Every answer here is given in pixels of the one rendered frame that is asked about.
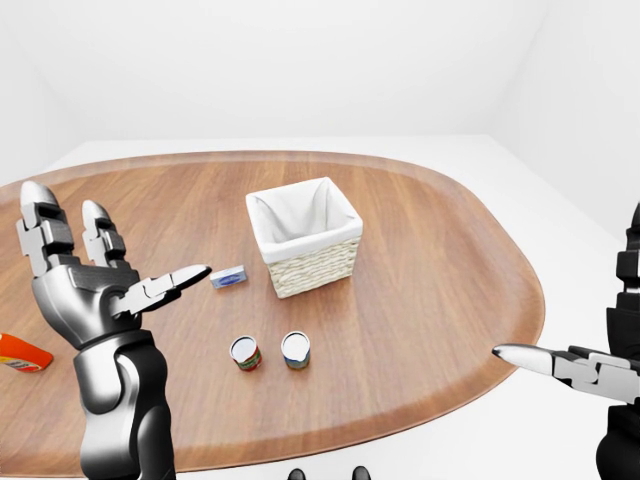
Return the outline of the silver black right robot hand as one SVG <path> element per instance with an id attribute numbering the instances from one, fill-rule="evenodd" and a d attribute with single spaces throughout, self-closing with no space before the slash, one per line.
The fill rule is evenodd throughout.
<path id="1" fill-rule="evenodd" d="M 623 290 L 616 305 L 606 311 L 607 353 L 578 346 L 560 351 L 525 344 L 497 345 L 492 353 L 575 390 L 640 407 L 640 203 L 626 237 L 626 249 L 618 253 L 616 266 Z"/>

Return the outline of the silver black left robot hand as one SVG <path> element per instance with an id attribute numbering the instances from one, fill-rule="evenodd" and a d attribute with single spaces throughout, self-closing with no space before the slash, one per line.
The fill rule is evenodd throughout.
<path id="1" fill-rule="evenodd" d="M 45 185 L 20 189 L 20 246 L 33 272 L 32 289 L 47 323 L 75 349 L 141 327 L 141 314 L 156 310 L 204 279 L 211 268 L 195 264 L 142 279 L 126 261 L 126 246 L 100 204 L 82 204 L 83 242 L 90 260 L 74 255 L 65 211 Z"/>

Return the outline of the wicker basket with white lining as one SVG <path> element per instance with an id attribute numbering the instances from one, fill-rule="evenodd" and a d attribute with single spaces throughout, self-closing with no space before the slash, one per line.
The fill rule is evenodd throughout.
<path id="1" fill-rule="evenodd" d="M 280 299 L 353 273 L 363 221 L 330 178 L 249 193 L 246 206 Z"/>

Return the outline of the orange bottle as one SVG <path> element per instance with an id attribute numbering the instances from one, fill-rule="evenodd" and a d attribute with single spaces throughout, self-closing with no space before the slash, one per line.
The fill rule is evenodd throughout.
<path id="1" fill-rule="evenodd" d="M 53 361 L 51 353 L 20 338 L 0 333 L 0 364 L 22 373 L 35 373 L 46 369 Z"/>

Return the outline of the small blue and white box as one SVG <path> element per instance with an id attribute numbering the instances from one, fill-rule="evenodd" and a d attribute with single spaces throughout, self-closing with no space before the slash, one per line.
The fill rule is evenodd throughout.
<path id="1" fill-rule="evenodd" d="M 247 274 L 243 265 L 234 266 L 210 274 L 209 279 L 216 289 L 235 285 L 247 280 Z"/>

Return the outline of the red and green tin can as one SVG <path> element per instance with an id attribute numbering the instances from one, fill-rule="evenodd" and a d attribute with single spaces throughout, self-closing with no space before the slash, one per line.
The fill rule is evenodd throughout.
<path id="1" fill-rule="evenodd" d="M 230 356 L 240 370 L 252 371 L 262 362 L 262 354 L 257 341 L 249 335 L 236 338 L 229 349 Z"/>

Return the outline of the blue and white tin can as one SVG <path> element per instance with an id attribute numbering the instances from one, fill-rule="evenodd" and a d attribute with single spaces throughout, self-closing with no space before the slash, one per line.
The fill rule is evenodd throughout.
<path id="1" fill-rule="evenodd" d="M 295 370 L 304 369 L 310 360 L 310 340 L 301 331 L 292 331 L 284 336 L 281 352 L 286 365 Z"/>

